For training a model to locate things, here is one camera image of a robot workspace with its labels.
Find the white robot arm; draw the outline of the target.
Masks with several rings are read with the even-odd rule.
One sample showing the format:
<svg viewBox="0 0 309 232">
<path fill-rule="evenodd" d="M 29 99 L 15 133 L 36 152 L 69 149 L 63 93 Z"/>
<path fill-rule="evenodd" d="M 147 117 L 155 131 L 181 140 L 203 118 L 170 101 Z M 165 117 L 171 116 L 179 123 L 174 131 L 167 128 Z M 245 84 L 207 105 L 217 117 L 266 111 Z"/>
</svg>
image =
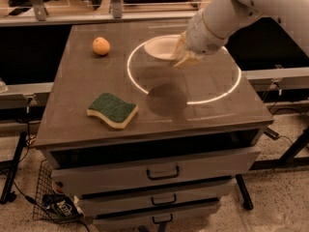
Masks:
<svg viewBox="0 0 309 232">
<path fill-rule="evenodd" d="M 216 53 L 239 29 L 262 16 L 274 19 L 309 54 L 309 0 L 211 0 L 187 23 L 173 52 L 175 68 Z"/>
</svg>

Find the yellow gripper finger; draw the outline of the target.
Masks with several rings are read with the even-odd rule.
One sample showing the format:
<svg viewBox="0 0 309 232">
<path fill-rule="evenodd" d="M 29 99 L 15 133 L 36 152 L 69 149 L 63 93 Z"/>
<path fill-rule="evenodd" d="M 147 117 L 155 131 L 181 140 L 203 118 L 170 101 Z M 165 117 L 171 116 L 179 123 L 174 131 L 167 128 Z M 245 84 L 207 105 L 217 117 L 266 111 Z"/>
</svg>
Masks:
<svg viewBox="0 0 309 232">
<path fill-rule="evenodd" d="M 195 54 L 194 52 L 186 52 L 184 56 L 176 59 L 173 63 L 173 67 L 176 69 L 183 69 L 187 66 L 198 64 L 203 58 L 203 55 Z"/>
<path fill-rule="evenodd" d="M 186 56 L 186 53 L 187 53 L 186 33 L 182 32 L 176 43 L 172 56 L 175 60 L 182 60 Z"/>
</svg>

